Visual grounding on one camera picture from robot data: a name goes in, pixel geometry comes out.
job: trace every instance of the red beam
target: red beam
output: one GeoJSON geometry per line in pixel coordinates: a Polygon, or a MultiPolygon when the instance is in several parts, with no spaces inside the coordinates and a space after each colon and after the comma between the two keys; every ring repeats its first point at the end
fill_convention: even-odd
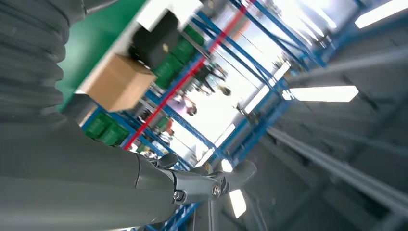
{"type": "MultiPolygon", "coordinates": [[[[247,12],[248,6],[241,6],[239,11],[235,14],[234,18],[230,21],[224,31],[214,40],[213,45],[210,47],[209,52],[212,53],[215,48],[222,43],[223,39],[227,36],[227,34],[234,28],[234,26],[238,23],[238,21],[245,15],[247,12]]],[[[172,96],[186,83],[191,77],[197,73],[198,70],[203,66],[205,61],[205,57],[202,57],[196,65],[194,65],[191,70],[183,77],[183,79],[170,91],[170,93],[163,99],[163,101],[158,105],[156,110],[147,118],[146,122],[136,131],[136,133],[129,139],[127,144],[125,145],[124,149],[129,150],[132,143],[143,133],[143,131],[147,128],[147,126],[152,122],[152,120],[159,114],[160,110],[166,105],[167,101],[172,98],[172,96]]]]}

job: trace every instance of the screw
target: screw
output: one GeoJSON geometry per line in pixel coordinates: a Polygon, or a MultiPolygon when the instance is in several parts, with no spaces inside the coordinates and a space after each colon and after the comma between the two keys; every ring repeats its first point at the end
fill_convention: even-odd
{"type": "Polygon", "coordinates": [[[214,197],[219,196],[219,194],[221,193],[221,188],[218,184],[214,185],[212,193],[214,197]]]}
{"type": "Polygon", "coordinates": [[[173,199],[175,199],[176,201],[181,201],[183,199],[183,193],[180,191],[175,191],[173,199]]]}

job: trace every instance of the green plastic crate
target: green plastic crate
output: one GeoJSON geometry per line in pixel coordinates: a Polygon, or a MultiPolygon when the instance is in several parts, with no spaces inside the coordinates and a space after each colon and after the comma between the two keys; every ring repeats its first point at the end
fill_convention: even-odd
{"type": "MultiPolygon", "coordinates": [[[[197,44],[200,46],[203,46],[205,43],[205,40],[203,36],[201,36],[197,31],[195,31],[191,26],[186,26],[184,29],[184,32],[197,44]]],[[[174,56],[177,57],[178,60],[180,60],[181,63],[187,64],[195,55],[197,50],[194,48],[193,45],[191,45],[190,42],[188,42],[185,38],[180,36],[180,39],[178,40],[178,45],[174,48],[174,50],[171,52],[174,56]]]]}
{"type": "Polygon", "coordinates": [[[176,56],[182,64],[187,64],[194,57],[197,50],[185,38],[180,38],[178,42],[172,54],[176,56]]]}
{"type": "Polygon", "coordinates": [[[197,44],[199,44],[200,46],[203,46],[205,43],[205,39],[203,36],[200,35],[200,33],[198,33],[196,30],[194,30],[194,28],[192,28],[191,26],[187,25],[186,28],[184,29],[184,32],[190,36],[190,38],[195,41],[197,44]]]}
{"type": "Polygon", "coordinates": [[[183,67],[184,65],[175,56],[168,55],[156,69],[152,70],[157,76],[155,84],[160,88],[167,89],[183,67]]]}
{"type": "Polygon", "coordinates": [[[124,129],[118,123],[114,122],[99,137],[99,141],[108,146],[120,145],[128,135],[129,131],[124,129]]]}
{"type": "Polygon", "coordinates": [[[112,123],[113,120],[108,115],[100,112],[85,130],[85,135],[97,139],[112,123]]]}

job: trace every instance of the storage rack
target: storage rack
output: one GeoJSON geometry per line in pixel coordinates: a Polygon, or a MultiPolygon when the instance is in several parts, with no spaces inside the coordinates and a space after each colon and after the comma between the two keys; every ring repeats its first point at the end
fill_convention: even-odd
{"type": "MultiPolygon", "coordinates": [[[[251,0],[250,2],[259,9],[267,18],[269,18],[272,22],[274,22],[283,32],[285,32],[292,41],[284,40],[271,32],[269,32],[265,27],[263,27],[250,13],[246,11],[245,6],[242,5],[241,1],[237,0],[230,0],[230,2],[239,9],[237,14],[245,14],[248,19],[250,19],[256,26],[258,26],[267,36],[271,38],[278,46],[281,47],[283,51],[285,51],[295,62],[297,62],[300,66],[302,66],[305,70],[309,70],[311,67],[315,67],[317,65],[325,66],[325,61],[329,60],[335,53],[336,49],[342,47],[344,44],[349,42],[352,38],[352,34],[354,31],[352,30],[352,24],[354,23],[355,19],[362,12],[372,8],[372,5],[365,5],[360,0],[354,0],[355,4],[358,6],[358,10],[351,16],[350,20],[339,30],[337,35],[332,39],[331,45],[327,46],[324,49],[317,49],[315,51],[311,51],[307,46],[305,46],[297,37],[294,35],[278,18],[268,12],[259,2],[251,0]],[[293,49],[300,51],[300,55],[296,55],[293,49]]],[[[186,120],[184,120],[178,113],[176,113],[173,109],[166,106],[166,100],[169,99],[175,92],[177,92],[178,88],[182,85],[185,80],[187,80],[196,69],[200,67],[203,62],[203,55],[197,54],[193,61],[190,62],[189,65],[181,72],[179,77],[172,83],[170,86],[170,90],[164,93],[161,97],[157,96],[154,92],[148,91],[146,93],[146,97],[150,99],[156,105],[159,105],[157,111],[161,108],[163,111],[171,116],[175,121],[180,123],[184,128],[186,128],[191,134],[196,136],[200,141],[202,141],[206,146],[213,150],[213,153],[218,158],[228,159],[232,162],[232,164],[237,164],[239,161],[243,160],[248,152],[253,148],[253,146],[258,142],[260,137],[262,137],[268,128],[270,128],[276,120],[285,113],[286,109],[288,108],[289,104],[292,101],[284,100],[281,96],[281,92],[283,90],[287,90],[285,79],[281,78],[276,80],[275,77],[268,72],[259,62],[257,62],[253,57],[251,57],[244,49],[242,49],[236,42],[234,42],[231,38],[227,36],[227,32],[222,31],[218,28],[214,23],[211,22],[209,18],[207,18],[203,13],[198,12],[197,16],[201,19],[200,21],[197,18],[193,18],[192,22],[196,24],[204,33],[206,33],[213,42],[209,42],[209,45],[206,47],[207,50],[213,51],[214,44],[219,43],[222,39],[225,39],[230,46],[235,48],[238,52],[240,52],[246,59],[250,61],[251,64],[255,67],[253,70],[246,62],[244,62],[238,55],[231,51],[225,44],[220,43],[220,47],[223,48],[228,54],[230,54],[233,58],[235,58],[240,64],[242,64],[245,68],[248,69],[254,76],[256,76],[265,86],[268,86],[269,91],[263,97],[263,99],[259,102],[259,104],[253,109],[253,111],[261,111],[263,110],[263,116],[261,120],[255,126],[250,127],[250,131],[248,135],[240,140],[240,145],[235,145],[236,139],[238,134],[241,134],[248,126],[249,121],[245,118],[237,127],[236,129],[228,136],[228,138],[219,146],[216,147],[211,141],[209,141],[204,135],[202,135],[198,130],[196,130],[193,126],[191,126],[186,120]]],[[[230,23],[229,28],[234,26],[236,20],[230,23]]],[[[369,36],[370,32],[360,35],[360,37],[369,36]]],[[[103,111],[100,107],[92,114],[92,116],[88,119],[88,122],[92,120],[93,116],[96,113],[103,111]]],[[[145,143],[147,146],[152,147],[153,145],[145,140],[143,137],[139,135],[144,130],[135,131],[129,124],[131,123],[138,123],[137,120],[133,119],[131,115],[126,115],[125,117],[117,114],[117,113],[110,113],[109,114],[113,119],[118,121],[122,126],[127,128],[130,131],[130,136],[125,140],[122,146],[125,146],[126,143],[129,143],[132,138],[138,138],[140,141],[145,143]]],[[[281,134],[279,131],[275,131],[276,135],[283,141],[286,140],[286,143],[295,143],[294,140],[287,138],[284,134],[281,134]]],[[[151,136],[156,141],[160,142],[157,136],[149,131],[148,129],[145,130],[145,134],[151,136]]],[[[162,144],[167,150],[173,152],[167,145],[162,144]]],[[[180,163],[176,166],[177,169],[189,170],[192,166],[182,160],[180,158],[180,163]]],[[[174,216],[169,219],[164,227],[161,229],[162,231],[175,231],[181,227],[187,218],[194,212],[195,208],[197,208],[199,204],[192,204],[192,205],[184,205],[181,206],[174,214],[174,216]]],[[[152,226],[146,226],[147,229],[155,231],[156,229],[152,226]]]]}

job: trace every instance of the gray robot arm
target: gray robot arm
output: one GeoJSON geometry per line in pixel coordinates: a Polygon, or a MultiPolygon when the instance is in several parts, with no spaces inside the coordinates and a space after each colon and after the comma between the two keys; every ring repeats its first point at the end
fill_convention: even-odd
{"type": "Polygon", "coordinates": [[[157,223],[177,204],[216,199],[251,175],[156,167],[88,139],[56,112],[62,94],[54,86],[63,77],[57,63],[65,57],[69,27],[113,2],[0,0],[0,230],[157,223]],[[199,189],[191,185],[197,182],[203,182],[199,189]]]}

